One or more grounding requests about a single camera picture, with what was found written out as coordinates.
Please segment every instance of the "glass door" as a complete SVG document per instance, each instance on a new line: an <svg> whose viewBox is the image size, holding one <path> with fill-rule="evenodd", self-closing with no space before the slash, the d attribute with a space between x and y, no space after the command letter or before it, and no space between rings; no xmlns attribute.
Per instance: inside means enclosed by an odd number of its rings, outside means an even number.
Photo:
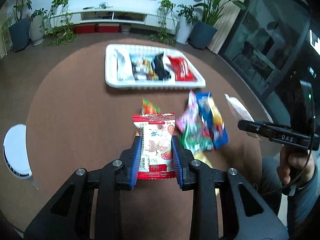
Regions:
<svg viewBox="0 0 320 240"><path fill-rule="evenodd" d="M280 124L290 125L286 88L292 79L309 82L312 85L315 102L316 133L320 134L320 25L313 20L310 30L292 68L264 101L271 115Z"/></svg>
<svg viewBox="0 0 320 240"><path fill-rule="evenodd" d="M223 57L261 95L281 72L309 12L294 0L250 0Z"/></svg>

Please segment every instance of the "red storage box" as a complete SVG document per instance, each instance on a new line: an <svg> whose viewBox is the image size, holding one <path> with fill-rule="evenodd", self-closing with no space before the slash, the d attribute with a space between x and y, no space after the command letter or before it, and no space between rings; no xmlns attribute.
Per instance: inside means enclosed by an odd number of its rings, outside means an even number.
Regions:
<svg viewBox="0 0 320 240"><path fill-rule="evenodd" d="M79 24L75 26L75 33L95 33L96 32L96 24Z"/></svg>
<svg viewBox="0 0 320 240"><path fill-rule="evenodd" d="M119 23L99 23L98 33L118 33L120 32Z"/></svg>

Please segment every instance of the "person's arm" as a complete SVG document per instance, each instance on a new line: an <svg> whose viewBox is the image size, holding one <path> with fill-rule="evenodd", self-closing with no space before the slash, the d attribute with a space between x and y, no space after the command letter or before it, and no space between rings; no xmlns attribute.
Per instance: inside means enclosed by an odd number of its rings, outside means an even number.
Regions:
<svg viewBox="0 0 320 240"><path fill-rule="evenodd" d="M279 178L283 184L290 182L290 171L294 167L301 171L307 161L307 153L293 153L284 146L280 152L280 166L277 168ZM310 213L317 200L316 190L318 183L317 167L312 156L303 174L297 182L296 192L288 196L287 223L289 235L299 226Z"/></svg>

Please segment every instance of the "blue gripper pad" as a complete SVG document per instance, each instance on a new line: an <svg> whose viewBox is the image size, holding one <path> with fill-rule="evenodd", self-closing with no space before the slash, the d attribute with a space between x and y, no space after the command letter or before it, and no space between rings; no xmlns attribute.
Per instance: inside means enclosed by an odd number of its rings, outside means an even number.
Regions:
<svg viewBox="0 0 320 240"><path fill-rule="evenodd" d="M173 158L174 172L176 173L176 178L177 178L177 182L180 186L180 189L182 189L182 187L183 187L182 166L180 163L176 142L175 142L173 136L172 136L172 140L171 140L171 147L172 147L172 158Z"/></svg>
<svg viewBox="0 0 320 240"><path fill-rule="evenodd" d="M129 186L131 189L133 189L134 185L137 184L138 171L139 171L140 159L141 159L141 146L142 146L142 138L140 137L138 145L134 151L134 157L131 165L130 181L129 181Z"/></svg>

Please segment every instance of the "white chair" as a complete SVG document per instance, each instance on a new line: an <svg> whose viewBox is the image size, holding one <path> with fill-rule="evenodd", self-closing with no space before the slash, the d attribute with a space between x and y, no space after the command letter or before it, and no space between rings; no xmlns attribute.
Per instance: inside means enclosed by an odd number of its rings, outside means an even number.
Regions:
<svg viewBox="0 0 320 240"><path fill-rule="evenodd" d="M26 147L26 126L14 125L4 137L3 155L11 173L19 179L29 179L32 172L29 166Z"/></svg>

